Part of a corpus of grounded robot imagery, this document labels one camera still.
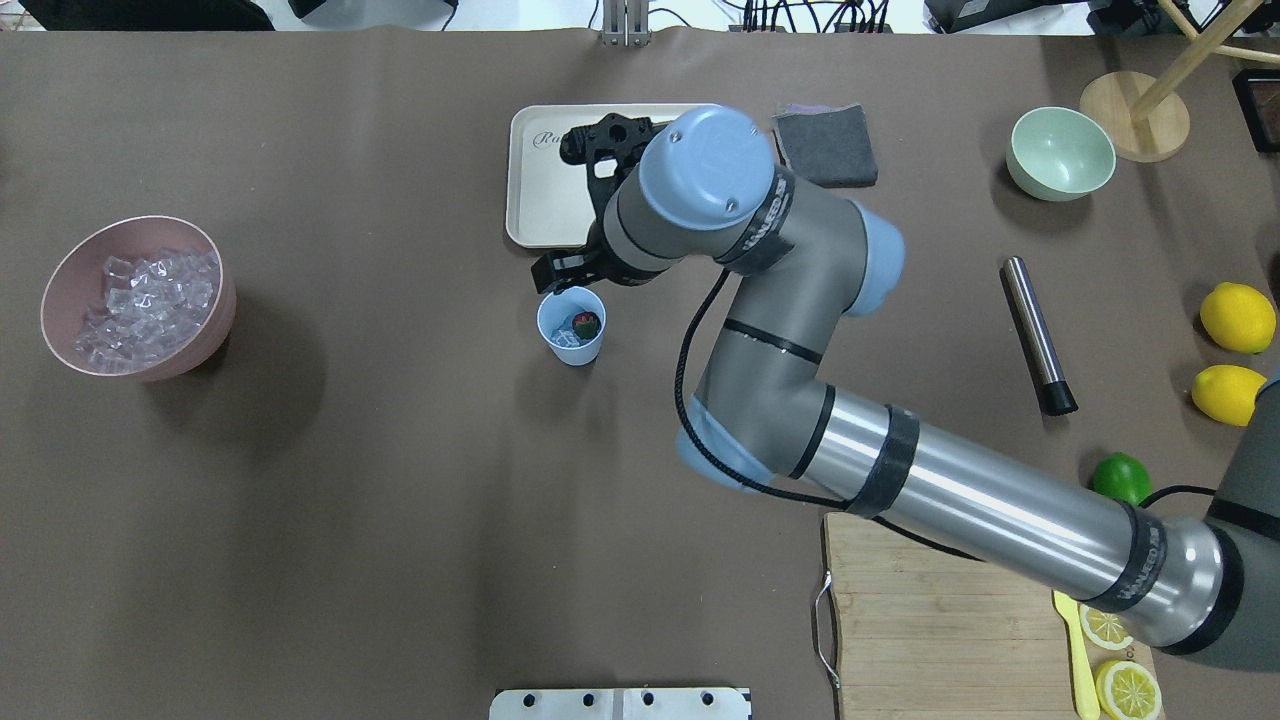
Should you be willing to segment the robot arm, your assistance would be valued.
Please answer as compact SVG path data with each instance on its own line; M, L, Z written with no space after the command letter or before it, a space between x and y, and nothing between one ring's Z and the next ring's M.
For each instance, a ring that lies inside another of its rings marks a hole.
M805 480L815 505L1115 612L1153 650L1277 670L1276 378L1248 393L1254 415L1204 518L1162 520L820 380L838 320L897 284L902 236L778 164L741 111L707 105L660 124L611 113L559 145L566 164L616 169L588 177L585 246L534 263L539 293L639 286L692 255L741 278L695 395L676 401L690 466L794 501L774 480Z

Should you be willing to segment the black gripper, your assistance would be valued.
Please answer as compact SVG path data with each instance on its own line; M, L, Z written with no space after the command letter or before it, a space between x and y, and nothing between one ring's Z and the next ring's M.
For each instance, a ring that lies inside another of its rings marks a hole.
M530 268L538 293L559 295L600 281L640 286L671 268L671 260L640 249L620 219L622 190L637 169L645 147L663 123L650 117L608 113L590 126L572 128L561 141L559 155L570 165L582 165L594 220L585 245L576 250L544 252Z

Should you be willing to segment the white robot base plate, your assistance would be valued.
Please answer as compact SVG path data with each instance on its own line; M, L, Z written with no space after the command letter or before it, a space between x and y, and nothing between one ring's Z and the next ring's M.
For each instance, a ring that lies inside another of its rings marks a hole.
M508 689L489 719L753 719L749 691L732 687Z

